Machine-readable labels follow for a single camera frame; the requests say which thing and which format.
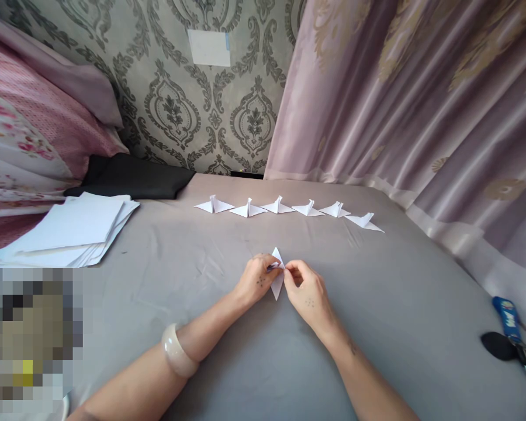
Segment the person's right hand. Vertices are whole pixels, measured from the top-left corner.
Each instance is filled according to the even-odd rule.
[[[285,288],[296,311],[322,342],[339,332],[341,327],[329,304],[323,278],[305,261],[291,260],[286,264]]]

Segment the stack of white paper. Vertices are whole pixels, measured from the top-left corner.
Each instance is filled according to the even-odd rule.
[[[0,249],[0,267],[97,264],[139,203],[130,196],[82,193],[54,205],[30,232]]]

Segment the person's left hand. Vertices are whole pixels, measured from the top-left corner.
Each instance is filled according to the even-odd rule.
[[[256,254],[247,262],[244,274],[234,288],[234,293],[240,300],[251,306],[265,295],[277,275],[282,273],[282,269],[279,267],[267,273],[267,267],[274,262],[281,263],[280,260],[268,253]]]

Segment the wrist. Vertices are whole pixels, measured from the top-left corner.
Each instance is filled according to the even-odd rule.
[[[236,312],[240,312],[242,315],[253,306],[250,297],[242,294],[237,288],[234,288],[231,292],[226,294],[226,298],[229,301],[230,308]]]
[[[323,343],[330,353],[333,353],[339,344],[346,342],[347,334],[338,322],[331,323],[319,331],[314,331],[321,343]]]

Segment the bed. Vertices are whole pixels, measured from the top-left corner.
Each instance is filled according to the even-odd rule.
[[[242,218],[194,205],[335,201],[374,212],[385,233],[346,218],[293,212]],[[423,420],[526,420],[526,374],[479,336],[500,331],[488,294],[372,188],[196,174],[176,201],[142,201],[99,269],[84,277],[81,403],[160,339],[230,291],[255,253],[277,246],[326,280],[352,338]],[[165,415],[178,420],[355,419],[337,369],[282,290],[224,335]]]

